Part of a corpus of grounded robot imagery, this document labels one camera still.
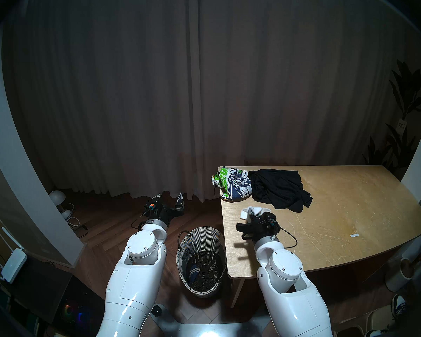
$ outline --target black knob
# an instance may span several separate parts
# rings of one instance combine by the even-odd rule
[[[153,314],[156,318],[161,316],[162,314],[161,307],[159,307],[158,305],[155,305],[153,309],[151,310],[151,314]]]

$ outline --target table leg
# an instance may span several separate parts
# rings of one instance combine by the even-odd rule
[[[240,291],[242,290],[242,286],[244,282],[245,282],[245,278],[232,281],[232,292],[235,292],[235,294],[231,302],[231,308],[234,308],[236,301],[238,299],[238,295],[240,294]]]

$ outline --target curtain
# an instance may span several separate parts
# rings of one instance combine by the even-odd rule
[[[362,164],[409,33],[378,0],[24,0],[5,84],[57,188],[204,200],[221,165]]]

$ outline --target basket handle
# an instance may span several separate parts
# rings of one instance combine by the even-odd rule
[[[179,233],[179,235],[178,235],[178,248],[179,248],[179,251],[181,251],[181,246],[180,246],[180,244],[179,244],[179,237],[181,236],[181,234],[183,234],[183,233],[189,233],[190,235],[192,235],[188,230],[183,230],[181,233]]]

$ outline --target white label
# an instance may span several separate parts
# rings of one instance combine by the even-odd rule
[[[404,134],[405,127],[407,126],[407,121],[399,118],[398,125],[396,126],[396,131],[399,135]]]

